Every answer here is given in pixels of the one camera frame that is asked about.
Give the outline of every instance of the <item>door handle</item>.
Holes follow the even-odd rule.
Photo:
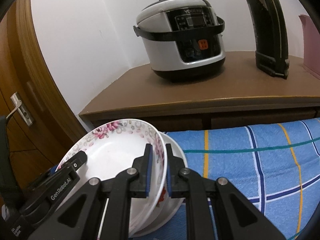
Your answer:
[[[10,119],[10,117],[13,115],[15,111],[18,111],[19,114],[21,115],[22,119],[25,121],[28,127],[30,127],[33,124],[34,119],[32,118],[30,112],[24,105],[24,103],[21,100],[21,97],[18,92],[15,92],[11,97],[10,97],[12,103],[14,104],[15,108],[13,111],[7,116],[7,122]]]

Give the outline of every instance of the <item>teal stripe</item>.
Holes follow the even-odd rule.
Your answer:
[[[296,236],[298,236],[300,233],[301,233],[301,231],[300,232],[298,232],[298,233],[296,233],[294,236],[291,236],[289,239],[287,239],[287,240],[292,240],[292,239],[294,239]]]
[[[278,149],[287,149],[291,147],[297,147],[301,145],[305,145],[308,143],[313,143],[320,140],[320,137],[305,141],[305,142],[300,142],[300,143],[295,143],[295,144],[289,144],[289,145],[283,145],[283,146],[273,146],[273,147],[264,147],[264,148],[256,148],[255,150],[257,152],[262,152],[262,151],[269,151],[269,150],[278,150]],[[252,152],[252,149],[238,149],[238,150],[183,150],[184,153],[249,153]]]

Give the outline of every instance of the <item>brown table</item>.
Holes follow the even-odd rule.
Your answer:
[[[221,73],[184,83],[158,77],[147,64],[127,71],[80,116],[95,126],[139,118],[167,131],[313,118],[320,109],[320,80],[305,71],[302,62],[290,57],[289,76],[284,80],[260,71],[252,51],[227,52]]]

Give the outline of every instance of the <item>floral bowl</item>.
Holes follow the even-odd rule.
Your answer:
[[[87,163],[77,170],[80,181],[64,199],[68,200],[90,178],[111,179],[130,168],[133,160],[144,154],[146,143],[153,146],[149,196],[132,199],[129,236],[137,232],[151,214],[159,213],[167,173],[167,152],[159,131],[151,124],[137,119],[121,119],[95,128],[80,139],[63,157],[57,170],[78,151],[86,152]]]

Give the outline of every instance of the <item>white plate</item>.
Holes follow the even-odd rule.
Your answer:
[[[111,179],[130,168],[133,160],[144,154],[146,143],[153,146],[149,197],[132,199],[129,236],[150,217],[160,198],[167,173],[167,152],[160,132],[151,124],[137,119],[122,119],[104,124],[79,140],[63,157],[57,169],[78,151],[88,160],[77,170],[80,181],[64,199],[70,198],[90,178]]]
[[[183,153],[183,150],[181,147],[168,135],[161,133],[161,136],[164,140],[164,143],[170,143],[172,147],[172,152],[174,156],[180,157],[183,159],[184,165],[188,167],[187,164],[187,159],[186,156]],[[178,211],[179,207],[181,206],[184,198],[168,198],[164,206],[158,215],[158,217],[150,223],[148,226],[143,228],[142,230],[138,231],[137,233],[134,234],[133,237],[139,237],[139,236],[144,236],[147,235],[153,231],[156,231],[160,227],[162,227],[165,223],[167,223],[173,216],[174,214]]]

